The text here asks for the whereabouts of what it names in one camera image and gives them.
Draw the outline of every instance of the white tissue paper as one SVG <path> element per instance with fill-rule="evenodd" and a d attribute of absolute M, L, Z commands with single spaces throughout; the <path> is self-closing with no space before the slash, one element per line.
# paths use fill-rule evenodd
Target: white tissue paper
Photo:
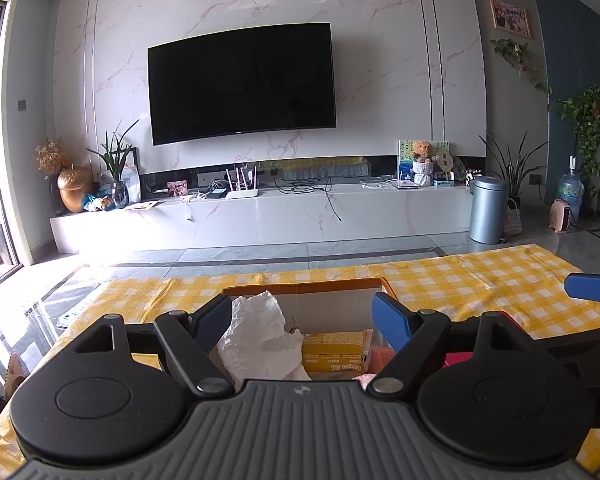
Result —
<path fill-rule="evenodd" d="M 236 388 L 244 379 L 311 380 L 302 366 L 304 336 L 299 330 L 285 332 L 285 317 L 269 291 L 236 298 L 233 306 L 231 326 L 218 342 L 218 353 Z"/>

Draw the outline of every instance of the white marble tv cabinet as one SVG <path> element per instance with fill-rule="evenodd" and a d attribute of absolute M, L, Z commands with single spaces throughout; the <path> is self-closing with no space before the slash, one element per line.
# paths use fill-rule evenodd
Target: white marble tv cabinet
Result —
<path fill-rule="evenodd" d="M 144 251 L 362 240 L 463 232 L 469 229 L 468 188 L 365 189 L 336 184 L 287 195 L 263 189 L 256 198 L 169 198 L 146 211 L 114 210 L 51 219 L 61 253 Z"/>

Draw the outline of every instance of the dried flower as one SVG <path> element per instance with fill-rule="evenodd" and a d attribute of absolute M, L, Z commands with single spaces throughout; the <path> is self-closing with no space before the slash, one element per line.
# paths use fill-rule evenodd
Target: dried flower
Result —
<path fill-rule="evenodd" d="M 62 139 L 47 139 L 44 144 L 36 148 L 36 156 L 40 170 L 47 175 L 53 175 L 60 171 L 62 166 L 66 165 L 66 155 Z"/>

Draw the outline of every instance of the blue gripper pad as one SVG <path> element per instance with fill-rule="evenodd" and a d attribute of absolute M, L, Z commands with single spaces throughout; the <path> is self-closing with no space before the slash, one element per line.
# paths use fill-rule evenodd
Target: blue gripper pad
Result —
<path fill-rule="evenodd" d="M 209 355 L 231 325 L 232 313 L 231 298 L 218 294 L 192 314 L 196 320 L 192 336 L 205 354 Z"/>
<path fill-rule="evenodd" d="M 572 272 L 564 280 L 564 291 L 570 298 L 600 301 L 600 274 Z"/>
<path fill-rule="evenodd" d="M 371 300 L 374 325 L 396 352 L 402 350 L 411 339 L 406 317 L 408 313 L 407 308 L 383 292 L 376 293 Z"/>

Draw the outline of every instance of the gray tile floor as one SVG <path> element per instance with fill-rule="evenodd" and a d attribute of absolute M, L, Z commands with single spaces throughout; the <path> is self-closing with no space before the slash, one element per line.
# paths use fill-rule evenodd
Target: gray tile floor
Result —
<path fill-rule="evenodd" d="M 286 246 L 139 251 L 99 261 L 58 256 L 27 267 L 0 285 L 0 392 L 11 352 L 33 368 L 61 334 L 60 316 L 97 295 L 112 279 L 213 276 L 241 272 L 283 272 L 417 260 L 536 243 L 579 267 L 600 273 L 600 222 L 581 221 L 586 230 L 552 233 L 545 208 L 523 211 L 524 232 L 505 244 L 485 246 L 466 233 L 376 238 Z"/>

